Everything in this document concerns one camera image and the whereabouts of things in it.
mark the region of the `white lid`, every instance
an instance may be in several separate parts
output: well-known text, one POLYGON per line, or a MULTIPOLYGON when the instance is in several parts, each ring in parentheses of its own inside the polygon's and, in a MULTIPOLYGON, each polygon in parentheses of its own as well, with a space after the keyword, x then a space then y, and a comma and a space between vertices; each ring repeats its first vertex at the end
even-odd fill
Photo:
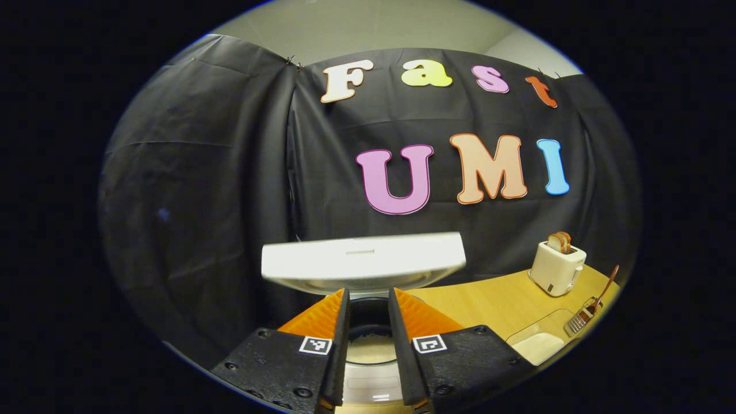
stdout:
POLYGON ((458 232, 279 243, 261 257, 268 281, 319 295, 346 287, 352 298, 424 287, 463 266, 458 232))

